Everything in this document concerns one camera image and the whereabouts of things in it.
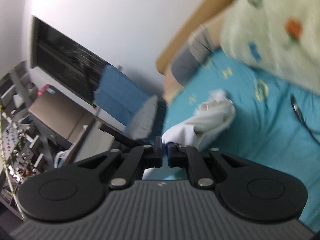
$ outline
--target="blue cloth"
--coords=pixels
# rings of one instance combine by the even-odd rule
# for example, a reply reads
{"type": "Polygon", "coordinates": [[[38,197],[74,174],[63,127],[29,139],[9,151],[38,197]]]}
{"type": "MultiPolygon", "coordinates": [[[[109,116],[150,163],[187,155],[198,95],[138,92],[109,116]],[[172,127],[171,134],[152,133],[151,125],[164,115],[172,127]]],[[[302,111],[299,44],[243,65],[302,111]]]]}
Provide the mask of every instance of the blue cloth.
{"type": "MultiPolygon", "coordinates": [[[[307,125],[315,131],[320,131],[320,98],[217,50],[168,108],[163,132],[191,117],[215,89],[228,93],[236,118],[212,146],[300,179],[308,189],[300,220],[319,231],[320,147],[297,120],[290,95],[295,95],[307,125]]],[[[181,177],[180,171],[175,174],[181,177]]]]}
{"type": "Polygon", "coordinates": [[[117,68],[106,65],[94,97],[98,106],[126,126],[150,95],[117,68]]]}

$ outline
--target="ribbed gray surface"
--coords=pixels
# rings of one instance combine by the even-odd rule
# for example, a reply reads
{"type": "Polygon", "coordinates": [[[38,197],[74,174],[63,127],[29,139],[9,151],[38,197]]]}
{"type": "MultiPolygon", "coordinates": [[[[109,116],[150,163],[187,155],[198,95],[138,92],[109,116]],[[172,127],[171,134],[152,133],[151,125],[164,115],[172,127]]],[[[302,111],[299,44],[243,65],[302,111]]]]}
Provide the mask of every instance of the ribbed gray surface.
{"type": "Polygon", "coordinates": [[[137,181],[113,191],[101,207],[72,223],[25,222],[12,233],[17,240],[306,240],[312,233],[299,221],[254,224],[232,215],[213,192],[189,181],[137,181]]]}

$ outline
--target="white garment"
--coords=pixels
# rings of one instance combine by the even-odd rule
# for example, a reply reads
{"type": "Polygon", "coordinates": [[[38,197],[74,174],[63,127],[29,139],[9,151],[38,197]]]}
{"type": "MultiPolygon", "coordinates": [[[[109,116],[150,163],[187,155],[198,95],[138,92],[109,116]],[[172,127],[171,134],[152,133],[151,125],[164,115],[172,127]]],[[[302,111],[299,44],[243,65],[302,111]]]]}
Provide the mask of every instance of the white garment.
{"type": "Polygon", "coordinates": [[[225,91],[215,90],[207,102],[199,105],[193,117],[168,129],[162,135],[162,143],[174,142],[202,151],[230,127],[235,115],[236,110],[225,91]]]}

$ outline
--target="dark window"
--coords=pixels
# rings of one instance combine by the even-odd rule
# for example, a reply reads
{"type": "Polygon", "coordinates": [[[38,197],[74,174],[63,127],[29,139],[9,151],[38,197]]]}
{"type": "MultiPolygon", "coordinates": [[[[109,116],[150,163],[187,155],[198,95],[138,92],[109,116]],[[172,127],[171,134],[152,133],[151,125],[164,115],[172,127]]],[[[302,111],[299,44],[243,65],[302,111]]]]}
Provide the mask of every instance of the dark window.
{"type": "Polygon", "coordinates": [[[108,63],[35,18],[33,67],[39,66],[76,95],[91,103],[108,63]]]}

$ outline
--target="orange flower print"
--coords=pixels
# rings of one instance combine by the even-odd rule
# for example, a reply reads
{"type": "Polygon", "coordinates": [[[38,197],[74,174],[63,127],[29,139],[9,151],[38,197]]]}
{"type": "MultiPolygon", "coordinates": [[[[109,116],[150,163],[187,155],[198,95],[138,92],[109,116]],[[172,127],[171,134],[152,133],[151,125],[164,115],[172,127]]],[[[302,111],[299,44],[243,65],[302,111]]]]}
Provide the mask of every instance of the orange flower print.
{"type": "Polygon", "coordinates": [[[290,18],[285,24],[285,31],[289,35],[289,43],[284,45],[286,50],[290,49],[293,44],[299,44],[303,32],[302,24],[293,18],[290,18]]]}
{"type": "Polygon", "coordinates": [[[300,40],[302,34],[302,24],[299,21],[295,19],[289,19],[285,25],[285,30],[289,36],[292,36],[292,38],[296,39],[297,41],[300,40]]]}

